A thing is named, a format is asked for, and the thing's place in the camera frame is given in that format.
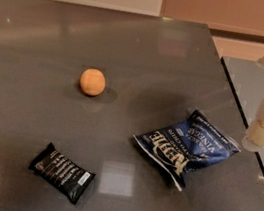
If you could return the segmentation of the orange fruit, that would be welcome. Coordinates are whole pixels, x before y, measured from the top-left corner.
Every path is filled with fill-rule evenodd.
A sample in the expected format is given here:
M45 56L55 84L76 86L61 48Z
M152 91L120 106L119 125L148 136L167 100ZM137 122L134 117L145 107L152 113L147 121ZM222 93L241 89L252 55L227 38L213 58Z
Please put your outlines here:
M79 82L84 94L92 97L102 94L106 83L104 74L95 68L85 70Z

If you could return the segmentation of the black snack bar wrapper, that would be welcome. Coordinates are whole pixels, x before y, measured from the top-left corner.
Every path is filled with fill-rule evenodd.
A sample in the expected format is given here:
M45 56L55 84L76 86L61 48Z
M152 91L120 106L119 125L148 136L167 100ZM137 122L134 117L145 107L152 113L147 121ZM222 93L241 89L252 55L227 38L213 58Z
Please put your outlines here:
M61 191L72 204L76 204L95 175L76 165L50 143L29 165L50 185Z

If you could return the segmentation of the blue kettle chip bag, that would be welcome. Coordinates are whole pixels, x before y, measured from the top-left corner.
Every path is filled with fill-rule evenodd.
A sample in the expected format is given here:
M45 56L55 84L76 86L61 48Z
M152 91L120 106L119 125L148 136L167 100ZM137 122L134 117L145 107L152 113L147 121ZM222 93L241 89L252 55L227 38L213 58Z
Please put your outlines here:
M241 151L238 143L212 125L200 111L180 123L134 137L135 142L171 177L179 191L186 173L210 167Z

